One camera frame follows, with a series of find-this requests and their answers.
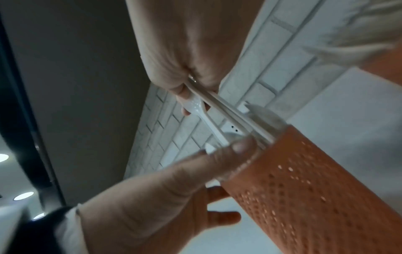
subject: person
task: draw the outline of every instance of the person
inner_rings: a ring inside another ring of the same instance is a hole
[[[235,65],[263,0],[126,0],[150,80],[186,98],[195,76],[217,91]],[[127,179],[75,208],[22,225],[8,253],[176,254],[202,231],[240,221],[237,212],[208,211],[228,197],[212,179],[255,153],[246,137],[168,168]]]

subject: light fixture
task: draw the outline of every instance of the light fixture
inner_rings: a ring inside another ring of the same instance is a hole
[[[34,220],[40,219],[40,218],[42,218],[42,217],[45,217],[45,213],[40,213],[40,214],[38,214],[38,215],[35,216],[32,220],[34,221]]]
[[[29,198],[29,197],[32,196],[33,194],[34,194],[33,191],[26,192],[26,193],[23,193],[23,194],[21,194],[21,195],[16,196],[16,197],[14,198],[14,200],[15,200],[15,201],[18,201],[18,200],[22,200],[22,199],[25,199],[25,198]]]
[[[6,154],[0,154],[0,162],[3,162],[3,161],[5,161],[5,160],[7,160],[8,159],[8,155],[6,155]]]

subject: dark sleeve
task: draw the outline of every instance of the dark sleeve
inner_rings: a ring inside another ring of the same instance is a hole
[[[70,207],[58,209],[42,219],[23,223],[17,229],[7,254],[62,254],[54,230],[64,220]]]

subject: hand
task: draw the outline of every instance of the hand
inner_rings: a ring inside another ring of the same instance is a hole
[[[228,194],[205,183],[235,170],[256,148],[255,140],[246,138],[211,155],[201,151],[83,204],[80,217],[89,253],[176,254],[200,232],[239,222],[237,212],[207,210]]]
[[[217,91],[263,0],[126,0],[149,79],[187,98],[191,74]]]

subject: orange object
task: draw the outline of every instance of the orange object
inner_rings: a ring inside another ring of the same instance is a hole
[[[362,70],[402,85],[402,44],[363,64]]]
[[[293,126],[225,190],[285,254],[400,254],[402,218]]]

